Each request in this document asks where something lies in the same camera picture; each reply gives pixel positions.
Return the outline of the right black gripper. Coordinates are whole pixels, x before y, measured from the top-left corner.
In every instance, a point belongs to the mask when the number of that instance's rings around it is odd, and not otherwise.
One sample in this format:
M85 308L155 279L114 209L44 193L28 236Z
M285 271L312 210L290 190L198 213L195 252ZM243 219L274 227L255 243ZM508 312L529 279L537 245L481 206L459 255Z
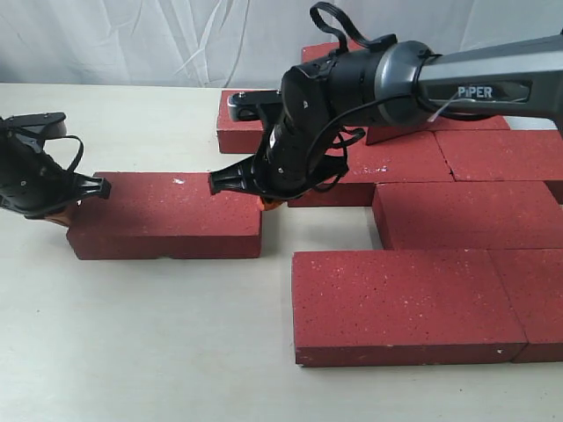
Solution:
M347 173L347 146L328 97L329 71L301 64L285 72L277 100L257 106L264 135L255 157L208 175L212 195L260 196L271 211L310 190L326 191Z

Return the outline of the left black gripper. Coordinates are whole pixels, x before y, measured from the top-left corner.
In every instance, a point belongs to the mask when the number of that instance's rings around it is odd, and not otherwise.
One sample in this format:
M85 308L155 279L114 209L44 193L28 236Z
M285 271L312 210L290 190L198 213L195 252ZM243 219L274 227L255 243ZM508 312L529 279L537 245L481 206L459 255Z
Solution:
M45 152L44 144L44 139L26 129L1 133L1 208L69 228L70 203L93 197L107 200L112 186L105 178L75 173L81 149L63 168Z

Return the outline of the right grey Piper arm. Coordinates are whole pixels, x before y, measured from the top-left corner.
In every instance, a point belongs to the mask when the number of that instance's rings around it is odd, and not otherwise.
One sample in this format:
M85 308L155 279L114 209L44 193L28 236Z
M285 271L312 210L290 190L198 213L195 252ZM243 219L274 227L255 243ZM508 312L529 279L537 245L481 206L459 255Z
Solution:
M208 176L212 193L257 196L263 208L330 191L366 127L417 127L436 116L562 122L562 38L553 35L439 55L384 36L291 67L277 90L229 97L231 117L263 127L256 152Z

